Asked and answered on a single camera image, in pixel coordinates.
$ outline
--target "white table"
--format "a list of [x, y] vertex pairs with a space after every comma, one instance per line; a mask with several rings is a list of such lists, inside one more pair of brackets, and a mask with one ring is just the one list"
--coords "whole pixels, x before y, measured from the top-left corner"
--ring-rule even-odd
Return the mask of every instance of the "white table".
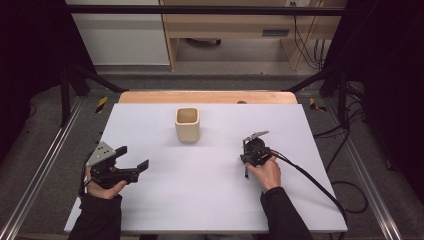
[[[200, 110], [200, 140], [178, 141], [174, 114]], [[102, 141], [128, 146], [117, 167], [133, 168], [150, 159], [139, 182], [121, 192], [122, 231], [137, 233], [261, 233], [267, 220], [254, 176], [244, 178], [242, 140], [261, 138], [308, 171], [330, 193], [303, 108], [298, 104], [116, 104]], [[347, 231], [337, 207], [296, 169], [280, 161], [283, 187], [312, 232]], [[69, 216], [70, 231], [80, 214], [79, 199]]]

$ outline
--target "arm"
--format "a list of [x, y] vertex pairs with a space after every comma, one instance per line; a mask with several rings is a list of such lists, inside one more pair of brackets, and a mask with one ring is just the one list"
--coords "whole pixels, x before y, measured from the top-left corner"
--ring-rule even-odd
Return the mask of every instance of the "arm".
[[262, 207], [268, 218], [271, 240], [313, 239], [282, 187], [268, 190], [261, 196]]
[[[90, 177], [89, 168], [86, 174]], [[122, 197], [118, 193], [125, 185], [126, 182], [121, 181], [111, 189], [103, 189], [90, 182], [69, 240], [120, 239]]]
[[276, 157], [256, 168], [248, 163], [246, 167], [258, 178], [266, 193], [262, 193], [261, 203], [268, 218], [271, 240], [313, 239], [311, 233], [281, 187], [281, 171]]

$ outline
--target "ceramic cup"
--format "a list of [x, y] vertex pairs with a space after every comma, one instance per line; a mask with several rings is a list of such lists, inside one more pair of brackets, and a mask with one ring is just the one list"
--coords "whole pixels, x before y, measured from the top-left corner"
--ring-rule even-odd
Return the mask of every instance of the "ceramic cup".
[[194, 143], [200, 138], [200, 114], [197, 108], [179, 108], [175, 113], [175, 129], [182, 143]]

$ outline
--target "white cabinet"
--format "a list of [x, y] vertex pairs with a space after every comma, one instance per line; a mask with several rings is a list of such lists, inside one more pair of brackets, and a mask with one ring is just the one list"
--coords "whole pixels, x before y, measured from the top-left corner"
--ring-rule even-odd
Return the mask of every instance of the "white cabinet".
[[[159, 5], [157, 0], [66, 0], [67, 4]], [[169, 65], [160, 14], [72, 14], [94, 65]]]

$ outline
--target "cable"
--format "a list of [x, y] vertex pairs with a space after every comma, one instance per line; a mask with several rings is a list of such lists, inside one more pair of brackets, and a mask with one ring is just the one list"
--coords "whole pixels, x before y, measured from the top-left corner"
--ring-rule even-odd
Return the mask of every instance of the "cable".
[[330, 129], [330, 130], [328, 130], [328, 131], [325, 131], [325, 132], [322, 132], [322, 133], [314, 134], [314, 135], [313, 135], [313, 137], [314, 137], [314, 138], [319, 138], [320, 136], [323, 136], [323, 135], [326, 135], [326, 134], [332, 133], [332, 132], [336, 131], [337, 129], [339, 129], [341, 126], [342, 126], [342, 125], [338, 125], [338, 126], [336, 126], [335, 128], [332, 128], [332, 129]]
[[346, 212], [352, 213], [352, 214], [360, 214], [360, 213], [364, 213], [368, 209], [368, 205], [369, 205], [368, 198], [365, 195], [365, 192], [362, 191], [362, 189], [360, 189], [357, 185], [355, 185], [351, 182], [347, 182], [347, 181], [334, 181], [334, 182], [331, 183], [331, 185], [336, 185], [336, 184], [347, 184], [347, 185], [350, 185], [350, 186], [356, 188], [356, 190], [358, 190], [361, 193], [362, 198], [365, 201], [365, 205], [362, 209], [360, 209], [360, 210], [345, 209]]
[[346, 135], [342, 141], [342, 143], [340, 144], [340, 146], [337, 148], [336, 152], [334, 153], [333, 157], [331, 158], [330, 162], [328, 163], [327, 167], [325, 167], [325, 172], [328, 173], [328, 171], [330, 170], [331, 165], [333, 164], [334, 160], [336, 160], [337, 155], [339, 154], [340, 150], [342, 149], [343, 145], [345, 144], [347, 138], [349, 136], [349, 128], [346, 132]]
[[35, 105], [35, 104], [33, 104], [33, 103], [30, 103], [30, 106], [34, 107], [34, 112], [32, 112], [32, 113], [28, 116], [28, 118], [32, 118], [32, 117], [35, 115], [35, 113], [37, 112], [37, 105]]
[[317, 138], [333, 138], [333, 137], [336, 137], [336, 136], [343, 135], [343, 134], [345, 134], [346, 132], [347, 132], [347, 131], [340, 132], [340, 133], [336, 133], [336, 134], [333, 134], [333, 135], [328, 135], [328, 136], [325, 136], [325, 137], [317, 137]]
[[[299, 30], [297, 29], [297, 21], [296, 21], [296, 16], [293, 16], [294, 18], [294, 42], [297, 46], [297, 48], [299, 49], [300, 53], [302, 54], [303, 58], [305, 59], [306, 63], [308, 64], [309, 67], [313, 68], [313, 69], [318, 69], [318, 65], [312, 60], [311, 56], [309, 55], [308, 49], [306, 48], [305, 43], [303, 42], [302, 36], [300, 36]], [[311, 64], [308, 62], [308, 59], [306, 58], [305, 54], [303, 53], [303, 50], [299, 47], [299, 44], [297, 43], [297, 35], [299, 35], [300, 41], [303, 44], [303, 49], [305, 49], [306, 51], [306, 55], [308, 56], [309, 60], [314, 63], [315, 66], [311, 66]]]
[[[277, 157], [278, 159], [283, 160], [284, 162], [286, 162], [287, 164], [289, 164], [290, 166], [292, 166], [296, 170], [298, 170], [300, 173], [302, 173], [306, 178], [308, 178], [313, 184], [315, 184], [315, 186], [319, 190], [321, 190], [321, 192], [323, 192], [336, 205], [336, 207], [339, 209], [339, 211], [342, 214], [343, 219], [344, 219], [344, 221], [347, 225], [347, 216], [346, 216], [346, 211], [345, 211], [343, 205], [333, 195], [331, 195], [331, 193], [329, 193], [327, 191], [327, 189], [325, 189], [317, 180], [315, 180], [315, 178], [312, 177], [307, 171], [305, 171], [303, 168], [299, 167], [298, 165], [292, 163], [287, 157], [285, 157], [283, 154], [279, 153], [278, 151], [268, 150], [266, 148], [256, 147], [256, 146], [253, 146], [253, 145], [252, 145], [252, 147], [256, 148], [258, 150], [264, 151], [268, 154], [271, 154], [271, 155]], [[345, 234], [346, 234], [345, 232], [340, 233], [339, 240], [344, 239]]]
[[324, 48], [325, 48], [325, 39], [322, 39], [321, 42], [321, 50], [320, 50], [320, 56], [317, 57], [317, 52], [318, 52], [318, 43], [319, 43], [320, 39], [316, 39], [315, 40], [315, 46], [314, 46], [314, 60], [315, 63], [318, 65], [318, 69], [321, 71], [323, 66], [324, 66]]

